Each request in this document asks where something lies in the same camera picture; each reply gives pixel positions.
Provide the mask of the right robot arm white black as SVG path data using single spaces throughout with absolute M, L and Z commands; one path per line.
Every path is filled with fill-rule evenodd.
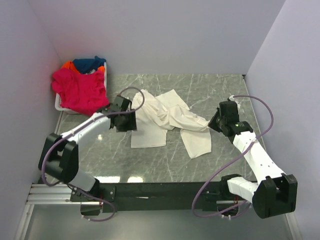
M 222 133 L 243 154 L 256 182 L 239 174 L 223 176 L 219 193 L 230 200 L 237 195 L 250 202 L 256 214 L 269 218 L 294 212 L 296 209 L 298 181 L 287 175 L 264 150 L 250 124 L 240 121 L 237 103 L 222 101 L 208 127 Z

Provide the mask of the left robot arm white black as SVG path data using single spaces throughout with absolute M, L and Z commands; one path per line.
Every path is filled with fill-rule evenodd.
M 82 190 L 82 195 L 88 201 L 96 200 L 101 194 L 100 181 L 80 170 L 79 150 L 91 137 L 113 128 L 118 132 L 137 129 L 136 110 L 132 108 L 132 101 L 120 95 L 75 128 L 61 135 L 51 133 L 47 136 L 38 164 L 42 181 L 54 186 L 46 180 L 46 175 L 49 175 L 59 183 Z

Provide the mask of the white t shirt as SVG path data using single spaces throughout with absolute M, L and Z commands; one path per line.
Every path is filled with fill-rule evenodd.
M 172 89 L 158 96 L 147 90 L 136 93 L 132 107 L 137 130 L 131 134 L 131 148 L 155 148 L 167 145 L 167 132 L 180 129 L 180 136 L 191 159 L 212 151 L 209 121 L 190 111 L 188 105 Z

